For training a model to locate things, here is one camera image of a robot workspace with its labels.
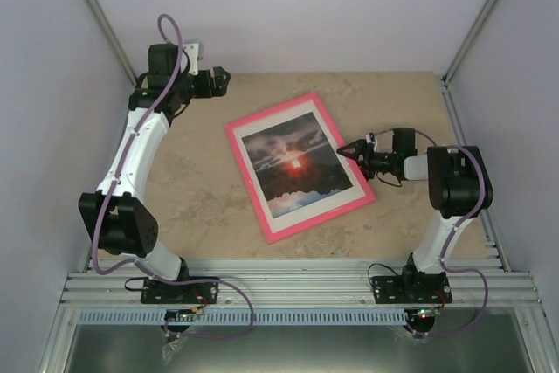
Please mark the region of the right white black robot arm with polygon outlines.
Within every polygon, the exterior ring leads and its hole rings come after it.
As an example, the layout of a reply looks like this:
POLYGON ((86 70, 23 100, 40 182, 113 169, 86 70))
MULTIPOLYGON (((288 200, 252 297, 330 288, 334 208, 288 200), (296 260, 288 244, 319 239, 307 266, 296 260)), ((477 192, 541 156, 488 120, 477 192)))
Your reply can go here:
POLYGON ((423 155, 416 137, 431 138, 414 128, 391 128, 392 150, 378 150, 378 133, 336 150, 357 163, 368 180, 390 174, 400 183, 426 181, 434 213, 420 245, 400 273, 369 276, 377 304, 444 304, 452 302, 446 263, 464 229, 493 202, 493 186, 480 150, 446 147, 435 142, 423 155))

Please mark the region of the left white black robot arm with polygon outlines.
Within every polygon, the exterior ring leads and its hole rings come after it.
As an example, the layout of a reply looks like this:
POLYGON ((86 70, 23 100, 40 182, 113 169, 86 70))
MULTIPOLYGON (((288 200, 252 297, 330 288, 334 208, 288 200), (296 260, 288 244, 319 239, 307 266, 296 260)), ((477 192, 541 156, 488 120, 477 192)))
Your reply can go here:
POLYGON ((222 67, 201 70, 197 41, 151 45, 148 70, 128 98, 126 126, 113 162, 95 191, 79 198, 79 213, 92 240, 92 261, 99 252, 120 257, 117 267, 133 264, 146 276, 142 302, 197 300, 200 287, 186 261, 158 238, 158 223, 144 204, 148 174, 173 120, 193 99, 226 94, 231 75, 222 67))

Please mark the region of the sunset landscape photo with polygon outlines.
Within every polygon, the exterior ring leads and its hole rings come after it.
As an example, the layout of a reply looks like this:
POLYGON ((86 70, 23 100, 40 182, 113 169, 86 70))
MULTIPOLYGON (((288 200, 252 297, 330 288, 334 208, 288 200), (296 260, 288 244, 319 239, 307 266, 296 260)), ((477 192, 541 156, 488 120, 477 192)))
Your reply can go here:
POLYGON ((352 187, 325 132, 309 112, 242 138, 266 201, 352 187))

